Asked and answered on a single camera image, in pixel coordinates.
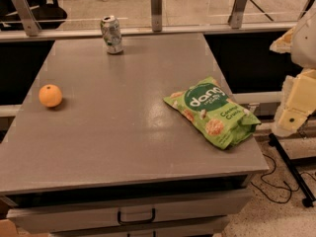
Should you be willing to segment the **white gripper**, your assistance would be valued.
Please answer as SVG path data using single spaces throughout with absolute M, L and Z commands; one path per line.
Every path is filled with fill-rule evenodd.
M 296 133 L 316 111 L 316 9 L 307 11 L 295 28 L 274 40 L 270 50 L 291 53 L 293 63 L 313 68 L 303 69 L 296 77 L 286 76 L 283 82 L 272 132 L 287 137 Z

